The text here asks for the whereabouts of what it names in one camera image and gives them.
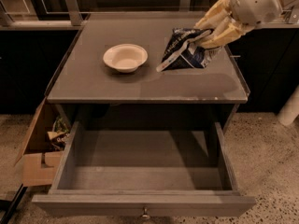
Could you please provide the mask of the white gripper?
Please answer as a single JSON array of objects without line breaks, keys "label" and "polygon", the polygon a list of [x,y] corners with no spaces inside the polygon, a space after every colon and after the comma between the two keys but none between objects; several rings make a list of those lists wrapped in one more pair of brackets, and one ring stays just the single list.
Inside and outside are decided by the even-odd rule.
[{"label": "white gripper", "polygon": [[194,25],[196,29],[213,30],[198,45],[204,49],[225,46],[252,31],[253,26],[271,22],[281,13],[280,0],[218,0]]}]

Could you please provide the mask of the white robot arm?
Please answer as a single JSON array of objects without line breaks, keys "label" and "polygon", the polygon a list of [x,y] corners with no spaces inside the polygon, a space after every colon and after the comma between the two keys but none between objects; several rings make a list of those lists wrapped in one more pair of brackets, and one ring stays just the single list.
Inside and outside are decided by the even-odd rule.
[{"label": "white robot arm", "polygon": [[274,112],[285,126],[299,116],[299,0],[218,0],[198,21],[212,35],[200,45],[227,45],[250,89],[241,112]]}]

